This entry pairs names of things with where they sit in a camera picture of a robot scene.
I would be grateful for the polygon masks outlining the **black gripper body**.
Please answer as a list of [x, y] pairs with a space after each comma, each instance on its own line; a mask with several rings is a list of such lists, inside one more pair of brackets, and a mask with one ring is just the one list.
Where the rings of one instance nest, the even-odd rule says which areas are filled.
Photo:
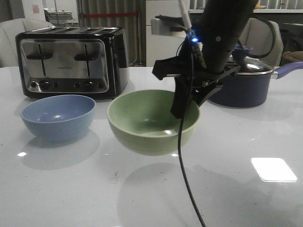
[[156, 60], [152, 69], [153, 75], [163, 80], [165, 77], [175, 77], [188, 80], [193, 77], [194, 87], [206, 87], [229, 75], [236, 75], [240, 66], [233, 61], [227, 61], [222, 71], [218, 73], [209, 72], [198, 66], [187, 42], [182, 42], [177, 49], [176, 56]]

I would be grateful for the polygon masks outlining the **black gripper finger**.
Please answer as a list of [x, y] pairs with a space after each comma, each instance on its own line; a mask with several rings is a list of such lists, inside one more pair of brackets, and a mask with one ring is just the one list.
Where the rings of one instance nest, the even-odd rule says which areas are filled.
[[176, 119], [181, 119], [185, 115], [191, 98], [190, 81], [185, 78], [174, 78], [174, 81], [175, 92], [170, 112]]
[[192, 91], [192, 100], [201, 106], [208, 98], [221, 90], [223, 84], [221, 82], [215, 82], [205, 87], [194, 88]]

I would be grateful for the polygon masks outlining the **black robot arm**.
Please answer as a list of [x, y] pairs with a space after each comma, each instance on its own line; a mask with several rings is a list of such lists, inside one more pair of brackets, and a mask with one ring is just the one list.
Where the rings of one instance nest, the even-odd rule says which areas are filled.
[[154, 35], [186, 34], [177, 55], [156, 60], [152, 70], [159, 80], [175, 78], [174, 115], [180, 117], [190, 100], [201, 105], [222, 88], [224, 77], [239, 69], [228, 66], [229, 56], [256, 4], [255, 0], [209, 0], [201, 17], [192, 22], [181, 0], [181, 17], [159, 15], [151, 20]]

